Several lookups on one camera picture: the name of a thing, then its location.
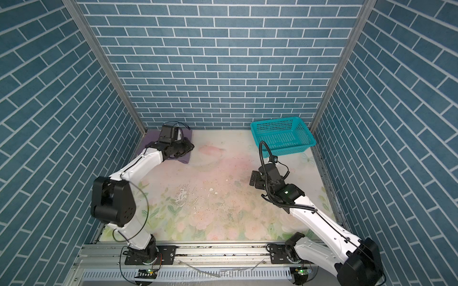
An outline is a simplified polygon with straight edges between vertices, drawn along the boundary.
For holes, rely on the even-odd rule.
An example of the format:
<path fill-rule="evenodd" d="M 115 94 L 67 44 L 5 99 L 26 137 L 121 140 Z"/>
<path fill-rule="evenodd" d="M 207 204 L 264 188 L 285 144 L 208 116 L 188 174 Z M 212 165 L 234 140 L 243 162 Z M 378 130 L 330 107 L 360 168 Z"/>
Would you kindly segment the teal plastic basket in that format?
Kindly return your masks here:
<path fill-rule="evenodd" d="M 299 117 L 252 122 L 250 129 L 256 146 L 265 142 L 275 156 L 303 153 L 316 145 L 312 133 Z"/>

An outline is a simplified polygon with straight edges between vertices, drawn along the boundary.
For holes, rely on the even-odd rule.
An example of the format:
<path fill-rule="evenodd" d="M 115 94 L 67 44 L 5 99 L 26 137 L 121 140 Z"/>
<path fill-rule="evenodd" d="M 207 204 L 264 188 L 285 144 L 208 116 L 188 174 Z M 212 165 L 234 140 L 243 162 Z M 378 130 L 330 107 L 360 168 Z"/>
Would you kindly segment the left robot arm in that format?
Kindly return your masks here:
<path fill-rule="evenodd" d="M 108 177 L 99 176 L 93 182 L 91 215 L 112 228 L 127 244 L 127 256 L 142 265 L 152 265 L 159 258 L 155 237 L 145 230 L 147 220 L 136 217 L 134 192 L 146 199 L 140 188 L 141 179 L 153 168 L 170 158 L 178 159 L 194 149 L 185 137 L 182 124 L 165 123 L 159 138 L 148 143 L 126 166 Z"/>

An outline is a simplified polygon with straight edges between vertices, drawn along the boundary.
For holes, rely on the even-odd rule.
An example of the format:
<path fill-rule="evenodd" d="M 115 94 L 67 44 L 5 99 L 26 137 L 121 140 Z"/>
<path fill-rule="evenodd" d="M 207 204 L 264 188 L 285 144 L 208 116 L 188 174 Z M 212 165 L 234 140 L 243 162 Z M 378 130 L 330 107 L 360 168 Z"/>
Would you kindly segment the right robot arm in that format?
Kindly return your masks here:
<path fill-rule="evenodd" d="M 280 207 L 287 214 L 307 226 L 322 243 L 316 243 L 297 232 L 283 245 L 271 247 L 280 250 L 282 262 L 310 262 L 337 277 L 342 286 L 381 286 L 386 275 L 378 245 L 339 226 L 328 215 L 319 211 L 303 190 L 287 184 L 274 163 L 267 163 L 251 174 L 250 186 L 266 191 L 263 198 Z"/>

